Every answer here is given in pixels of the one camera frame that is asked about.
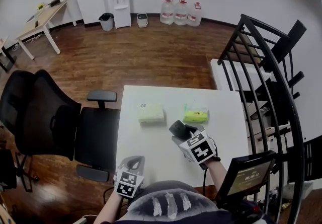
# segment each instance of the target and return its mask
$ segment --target black metal railing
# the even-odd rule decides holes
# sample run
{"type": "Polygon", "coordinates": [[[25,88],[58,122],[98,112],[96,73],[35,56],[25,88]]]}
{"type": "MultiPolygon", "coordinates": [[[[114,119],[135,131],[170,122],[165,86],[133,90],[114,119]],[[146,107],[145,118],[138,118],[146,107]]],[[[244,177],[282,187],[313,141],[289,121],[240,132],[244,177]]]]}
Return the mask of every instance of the black metal railing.
{"type": "MultiPolygon", "coordinates": [[[[291,131],[292,131],[292,136],[293,136],[293,143],[294,143],[294,150],[295,154],[292,156],[292,161],[298,166],[298,173],[295,179],[295,187],[294,187],[294,196],[293,196],[293,201],[291,205],[291,212],[290,216],[288,219],[288,223],[295,223],[298,217],[299,209],[300,209],[300,204],[301,204],[301,196],[302,196],[302,188],[303,188],[303,183],[304,183],[304,150],[303,150],[303,140],[302,140],[302,131],[301,131],[301,126],[296,110],[296,106],[294,103],[294,98],[293,98],[293,85],[294,83],[298,82],[298,78],[293,79],[293,65],[292,65],[292,55],[291,55],[291,49],[294,47],[296,42],[299,40],[299,38],[303,35],[305,32],[306,28],[299,22],[297,21],[292,30],[290,31],[289,34],[285,34],[274,27],[271,27],[257,19],[251,18],[246,15],[241,15],[240,22],[238,23],[233,35],[231,36],[228,44],[226,45],[222,55],[220,56],[220,59],[218,61],[218,64],[222,64],[223,70],[225,72],[225,75],[227,77],[228,85],[231,91],[233,91],[231,80],[229,78],[225,61],[228,60],[231,69],[234,74],[234,78],[236,80],[237,86],[238,86],[238,91],[240,94],[241,101],[244,106],[245,110],[245,115],[246,115],[246,122],[247,126],[249,129],[249,134],[250,134],[250,140],[251,140],[251,147],[252,147],[252,153],[256,154],[256,145],[255,145],[255,138],[254,138],[254,132],[253,132],[253,127],[252,127],[252,122],[251,122],[251,116],[249,113],[248,105],[247,102],[249,101],[249,97],[251,100],[254,102],[255,107],[256,107],[256,112],[258,116],[258,121],[259,125],[261,128],[261,135],[262,135],[262,141],[263,141],[263,147],[264,150],[268,150],[268,145],[267,145],[267,139],[266,139],[266,132],[265,132],[265,126],[263,122],[264,114],[263,111],[261,110],[261,107],[259,105],[259,93],[257,90],[255,90],[252,80],[250,78],[250,75],[248,73],[248,69],[245,65],[245,57],[249,57],[250,61],[255,69],[256,72],[259,76],[259,79],[261,81],[261,101],[263,100],[262,98],[265,98],[265,101],[267,101],[266,105],[270,108],[270,114],[272,118],[272,124],[274,124],[275,127],[275,137],[277,141],[277,149],[278,149],[278,154],[280,158],[285,158],[285,154],[283,152],[282,148],[282,142],[281,142],[281,135],[279,131],[279,121],[278,121],[278,115],[276,113],[275,107],[277,106],[276,104],[274,105],[275,100],[272,99],[273,96],[276,96],[275,94],[271,94],[272,90],[270,87],[268,87],[267,81],[265,81],[263,77],[263,72],[261,70],[261,67],[266,71],[266,72],[271,72],[274,74],[274,77],[276,79],[276,84],[279,90],[279,96],[282,96],[283,100],[283,105],[284,108],[287,112],[287,118],[289,120],[289,123],[291,125],[291,131]],[[277,35],[279,37],[279,40],[277,42],[274,42],[272,40],[263,38],[262,35],[260,34],[258,28],[264,29],[274,35],[277,35]],[[256,41],[257,45],[250,44],[246,41],[245,35],[251,36],[254,38],[256,41]],[[268,46],[267,43],[271,43],[274,45],[272,49],[268,46]],[[240,46],[243,45],[243,48],[246,51],[241,51],[240,46]],[[258,54],[254,54],[252,52],[252,49],[258,49],[261,50],[263,53],[263,56],[260,56],[258,54]],[[287,82],[287,71],[286,71],[286,64],[284,57],[289,54],[290,56],[290,61],[291,61],[291,77],[292,79],[287,82]],[[241,64],[241,67],[243,69],[243,72],[245,74],[245,77],[247,79],[250,92],[244,91],[242,84],[240,83],[240,79],[238,76],[238,73],[235,69],[234,61],[238,61],[241,64]],[[283,66],[284,66],[284,74],[285,76],[282,75],[280,68],[279,68],[279,63],[283,61],[283,66]]],[[[283,194],[283,186],[284,186],[284,164],[283,161],[280,161],[277,165],[277,169],[279,171],[279,188],[278,188],[278,199],[277,199],[277,206],[278,206],[278,212],[275,214],[275,221],[278,222],[279,217],[280,217],[280,209],[282,206],[282,194],[283,194]]],[[[265,213],[268,212],[269,208],[269,180],[268,183],[266,184],[266,194],[265,194],[265,205],[264,205],[264,211],[265,213]]],[[[257,201],[257,195],[254,195],[254,201],[257,201]]]]}

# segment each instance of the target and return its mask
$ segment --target yellow-green package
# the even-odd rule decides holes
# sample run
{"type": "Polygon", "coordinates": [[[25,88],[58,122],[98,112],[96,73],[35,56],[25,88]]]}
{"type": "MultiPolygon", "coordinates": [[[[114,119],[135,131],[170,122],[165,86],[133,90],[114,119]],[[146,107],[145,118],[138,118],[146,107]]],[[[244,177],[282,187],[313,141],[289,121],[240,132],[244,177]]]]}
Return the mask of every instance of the yellow-green package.
{"type": "Polygon", "coordinates": [[[184,122],[203,123],[208,121],[208,109],[185,104],[184,122]]]}

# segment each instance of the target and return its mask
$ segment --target bottle label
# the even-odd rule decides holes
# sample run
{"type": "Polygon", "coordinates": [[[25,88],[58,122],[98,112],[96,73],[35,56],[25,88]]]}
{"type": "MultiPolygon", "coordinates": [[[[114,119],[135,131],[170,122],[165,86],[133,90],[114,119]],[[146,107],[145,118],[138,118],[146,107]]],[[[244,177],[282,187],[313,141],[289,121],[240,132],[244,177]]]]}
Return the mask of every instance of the bottle label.
{"type": "Polygon", "coordinates": [[[173,13],[162,13],[162,17],[164,18],[170,18],[173,16],[173,13]]]}
{"type": "Polygon", "coordinates": [[[176,14],[176,18],[178,18],[178,19],[185,19],[185,18],[187,18],[187,15],[176,14]]]}
{"type": "Polygon", "coordinates": [[[192,15],[188,15],[188,18],[189,18],[189,20],[191,20],[191,21],[195,21],[195,20],[196,20],[196,17],[194,17],[194,16],[192,16],[192,15]]]}

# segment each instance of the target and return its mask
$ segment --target person's arm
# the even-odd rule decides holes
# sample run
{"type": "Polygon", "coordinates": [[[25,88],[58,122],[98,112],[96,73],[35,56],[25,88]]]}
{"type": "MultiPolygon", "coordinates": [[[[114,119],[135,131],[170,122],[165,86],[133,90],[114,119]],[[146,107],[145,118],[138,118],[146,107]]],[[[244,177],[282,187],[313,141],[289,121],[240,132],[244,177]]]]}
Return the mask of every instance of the person's arm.
{"type": "Polygon", "coordinates": [[[94,221],[94,224],[101,224],[104,221],[107,221],[109,223],[115,222],[116,215],[121,206],[122,201],[123,197],[115,191],[113,191],[107,203],[105,204],[100,214],[94,221]]]}
{"type": "Polygon", "coordinates": [[[221,162],[217,162],[212,159],[206,161],[205,164],[209,169],[209,172],[216,190],[219,191],[223,183],[223,180],[225,179],[225,176],[227,174],[227,170],[221,164],[221,162]]]}

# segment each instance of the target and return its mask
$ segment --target plastic water bottle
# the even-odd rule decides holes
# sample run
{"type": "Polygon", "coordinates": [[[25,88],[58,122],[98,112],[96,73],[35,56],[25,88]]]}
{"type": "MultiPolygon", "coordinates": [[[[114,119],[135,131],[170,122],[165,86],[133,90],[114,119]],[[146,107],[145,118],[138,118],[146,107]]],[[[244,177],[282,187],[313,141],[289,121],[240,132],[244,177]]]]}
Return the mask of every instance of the plastic water bottle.
{"type": "Polygon", "coordinates": [[[190,26],[199,26],[201,22],[201,6],[200,3],[197,2],[195,4],[192,4],[189,9],[189,14],[187,17],[187,24],[190,26]]]}
{"type": "Polygon", "coordinates": [[[175,6],[175,23],[177,25],[187,24],[188,7],[185,0],[179,0],[175,6]]]}
{"type": "Polygon", "coordinates": [[[175,7],[172,3],[173,0],[165,0],[162,3],[160,21],[161,23],[170,25],[173,23],[173,14],[175,12],[175,7]]]}

